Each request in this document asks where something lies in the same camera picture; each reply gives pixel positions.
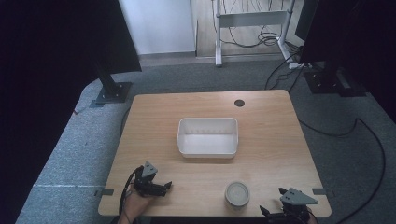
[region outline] wooden table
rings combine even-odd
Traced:
[[[245,105],[238,107],[236,100]],[[177,147],[183,118],[235,118],[239,144],[233,159],[185,159]],[[150,161],[158,173],[154,183],[173,182],[145,212],[146,216],[261,217],[259,205],[281,212],[278,188],[295,188],[318,200],[309,205],[318,217],[331,208],[286,91],[226,91],[138,95],[126,120],[106,183],[99,213],[118,214],[122,188],[130,173]],[[228,184],[242,181],[250,189],[245,209],[226,206]]]

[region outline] white plastic container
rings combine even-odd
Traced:
[[[177,146],[185,158],[233,158],[238,147],[238,122],[231,118],[182,119]]]

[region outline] black cable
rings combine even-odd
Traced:
[[[269,90],[273,90],[277,86],[277,84],[279,84],[279,81],[283,81],[283,80],[289,79],[289,76],[291,74],[293,74],[298,68],[299,67],[295,67],[295,68],[291,69],[291,71],[289,71],[287,74],[283,74],[283,75],[277,76],[275,85],[273,87],[271,87]]]
[[[384,147],[382,146],[382,143],[381,143],[381,141],[379,140],[378,136],[376,136],[375,132],[374,132],[363,120],[361,120],[361,119],[355,119],[355,123],[354,123],[352,129],[349,130],[347,133],[341,133],[341,134],[325,133],[325,132],[322,132],[322,131],[320,131],[320,130],[318,130],[318,129],[315,129],[315,128],[312,128],[312,127],[308,126],[306,123],[302,122],[300,119],[299,119],[299,121],[300,121],[300,123],[302,123],[304,126],[306,126],[307,128],[309,128],[309,129],[311,129],[311,130],[313,130],[313,131],[315,131],[315,132],[317,132],[317,133],[321,133],[321,134],[328,135],[328,136],[332,136],[332,137],[342,137],[342,136],[346,136],[346,135],[352,133],[352,132],[355,130],[355,128],[356,128],[356,126],[357,126],[357,124],[358,124],[358,121],[360,121],[360,122],[366,127],[366,129],[373,135],[373,137],[375,138],[375,141],[378,143],[378,145],[379,145],[379,147],[380,147],[380,149],[381,149],[381,159],[382,159],[381,176],[380,176],[380,178],[379,178],[379,180],[378,180],[378,183],[377,183],[376,186],[375,186],[375,189],[373,190],[373,193],[370,195],[370,197],[367,199],[367,201],[364,202],[364,203],[363,203],[361,206],[359,206],[357,209],[355,209],[355,211],[353,211],[352,213],[350,213],[350,214],[347,215],[346,217],[343,217],[340,221],[337,222],[337,224],[343,223],[343,222],[345,222],[347,219],[349,219],[349,218],[353,217],[354,215],[356,215],[361,209],[363,209],[363,208],[374,198],[374,196],[375,196],[376,193],[378,192],[379,188],[381,187],[381,184],[382,184],[382,181],[383,181],[384,175],[385,175],[385,170],[386,170],[386,167],[387,167],[387,160],[386,160],[386,155],[385,155],[385,149],[384,149]]]
[[[226,9],[226,7],[225,7],[224,0],[222,1],[222,4],[223,4],[224,13],[227,14],[227,9]],[[218,30],[216,29],[216,24],[215,24],[215,9],[214,9],[213,0],[212,0],[212,19],[213,19],[213,27],[214,27],[214,29],[215,29],[215,32],[217,33]],[[273,45],[275,45],[275,44],[277,43],[277,39],[279,38],[279,35],[276,34],[276,33],[271,33],[271,32],[263,32],[264,27],[265,27],[265,26],[262,27],[262,30],[260,31],[260,33],[259,33],[259,35],[258,35],[259,42],[258,42],[257,44],[253,44],[253,45],[243,45],[243,44],[239,44],[239,43],[235,40],[235,38],[233,37],[233,32],[231,31],[231,27],[229,27],[228,29],[229,29],[231,38],[233,39],[233,42],[224,41],[224,40],[222,40],[222,39],[221,39],[220,41],[221,41],[222,43],[225,43],[225,44],[234,44],[234,45],[236,45],[236,46],[238,46],[238,47],[241,47],[241,48],[255,48],[255,47],[257,47],[257,46],[259,46],[259,45],[261,45],[261,44],[264,44],[264,45],[266,45],[266,46],[273,46]]]
[[[312,217],[314,218],[314,220],[317,222],[317,224],[319,224],[317,217],[315,217],[315,215],[311,212],[311,211],[307,211],[309,214],[312,215]]]
[[[300,74],[303,72],[305,68],[305,65],[303,65],[303,67],[301,68],[300,72],[298,73],[297,77],[294,79],[293,84],[291,84],[290,89],[288,90],[288,93],[291,92],[291,90],[293,89],[294,85],[297,83],[297,79],[299,78]]]
[[[268,82],[269,82],[269,80],[271,79],[271,77],[274,75],[274,73],[275,73],[285,62],[287,62],[288,59],[290,59],[290,58],[291,58],[292,56],[294,56],[295,54],[296,54],[296,53],[291,54],[291,55],[289,56],[289,58],[287,58],[285,61],[283,61],[283,63],[280,64],[280,65],[271,73],[271,75],[267,78],[267,81],[265,82],[265,85],[264,85],[264,89],[265,89],[265,90],[267,90]]]
[[[122,135],[122,131],[123,131],[123,128],[124,128],[124,125],[125,125],[125,119],[126,119],[126,115],[128,114],[128,112],[131,110],[131,107],[129,107],[126,111],[125,111],[125,113],[124,113],[124,115],[122,116],[122,120],[121,120],[121,126],[120,126],[120,135]]]
[[[122,190],[122,194],[121,194],[121,198],[120,198],[120,206],[119,206],[119,215],[121,215],[122,210],[123,210],[123,203],[124,203],[124,198],[125,198],[125,194],[126,194],[126,190],[128,189],[128,187],[131,185],[131,181],[132,178],[134,177],[136,170],[134,170],[131,175],[129,176],[128,180],[125,183],[125,187]]]
[[[323,135],[327,135],[327,136],[330,136],[330,137],[344,137],[344,136],[347,136],[347,135],[349,135],[350,133],[352,133],[355,130],[355,128],[356,128],[356,126],[358,124],[358,119],[355,119],[355,123],[353,124],[353,127],[346,133],[325,133],[323,131],[320,131],[318,129],[315,129],[315,128],[309,126],[308,124],[306,124],[305,122],[303,122],[300,119],[298,119],[298,121],[300,121],[300,123],[302,123],[305,127],[309,128],[309,129],[311,129],[311,130],[313,130],[313,131],[315,131],[317,133],[321,133]]]
[[[385,169],[387,167],[387,160],[386,160],[386,156],[385,156],[385,150],[384,147],[381,144],[381,141],[379,140],[378,136],[376,136],[376,134],[373,132],[373,130],[361,119],[357,119],[358,121],[360,121],[366,128],[367,130],[373,135],[373,137],[375,138],[375,141],[379,144],[380,148],[381,148],[381,157],[382,157],[382,167],[381,167],[381,177],[378,180],[378,183],[375,186],[375,189],[373,191],[373,193],[370,195],[369,199],[363,203],[360,207],[358,207],[355,211],[353,211],[351,214],[347,215],[346,217],[342,218],[340,221],[337,222],[338,223],[343,223],[344,221],[346,221],[347,219],[349,219],[350,217],[353,217],[355,214],[357,214],[361,209],[363,209],[376,195],[376,193],[379,190],[379,187],[381,187],[382,184],[382,180],[384,179],[384,175],[385,175]]]

